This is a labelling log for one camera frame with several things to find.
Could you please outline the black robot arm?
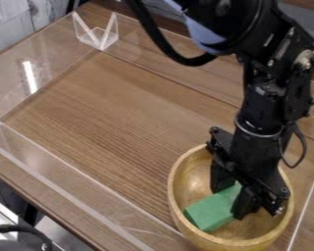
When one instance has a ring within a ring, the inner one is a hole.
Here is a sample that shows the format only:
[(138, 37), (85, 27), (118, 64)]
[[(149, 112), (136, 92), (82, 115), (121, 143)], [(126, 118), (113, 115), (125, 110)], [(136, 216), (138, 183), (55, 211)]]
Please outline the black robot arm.
[(243, 65), (243, 101), (233, 132), (211, 129), (211, 190), (241, 185), (231, 204), (236, 219), (276, 214), (290, 197), (278, 165), (296, 121), (312, 106), (314, 38), (278, 0), (172, 0), (190, 38), (208, 57), (232, 54)]

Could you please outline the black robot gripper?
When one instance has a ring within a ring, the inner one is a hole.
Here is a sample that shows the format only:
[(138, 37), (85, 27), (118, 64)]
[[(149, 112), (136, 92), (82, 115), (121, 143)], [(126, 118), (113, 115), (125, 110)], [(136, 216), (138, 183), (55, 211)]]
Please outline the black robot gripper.
[(247, 135), (240, 129), (233, 133), (212, 126), (205, 149), (212, 154), (211, 191), (217, 193), (236, 182), (240, 191), (231, 206), (232, 217), (241, 220), (263, 208), (278, 215), (290, 198), (279, 171), (279, 147), (272, 138)]

